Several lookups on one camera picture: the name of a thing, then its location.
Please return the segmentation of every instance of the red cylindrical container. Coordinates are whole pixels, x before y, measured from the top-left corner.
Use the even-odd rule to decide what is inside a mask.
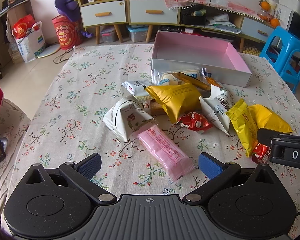
[[[70,49],[82,43],[80,22],[71,22],[67,16],[59,15],[52,19],[61,49]]]

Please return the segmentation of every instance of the open box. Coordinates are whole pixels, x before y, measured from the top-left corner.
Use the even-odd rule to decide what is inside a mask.
[[[252,75],[228,41],[186,33],[157,33],[152,53],[152,69],[156,72],[203,67],[215,80],[240,87],[246,87]]]

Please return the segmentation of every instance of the drawer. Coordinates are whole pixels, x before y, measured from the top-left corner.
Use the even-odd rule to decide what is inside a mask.
[[[81,7],[83,26],[126,21],[125,1],[104,2]]]
[[[173,23],[178,10],[169,10],[164,0],[130,0],[131,23]]]
[[[241,33],[253,37],[255,39],[266,42],[273,28],[264,25],[262,22],[252,20],[245,17],[241,26]]]

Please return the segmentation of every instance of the pink snack package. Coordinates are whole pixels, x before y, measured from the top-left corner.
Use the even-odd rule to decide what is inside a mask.
[[[156,125],[138,134],[138,138],[167,170],[172,181],[195,169],[192,160]]]

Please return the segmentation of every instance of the light blue drawer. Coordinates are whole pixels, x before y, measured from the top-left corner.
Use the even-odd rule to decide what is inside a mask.
[[[262,22],[252,20],[245,17],[241,26],[241,33],[255,39],[266,42],[270,34],[273,32],[273,28],[264,25]]]

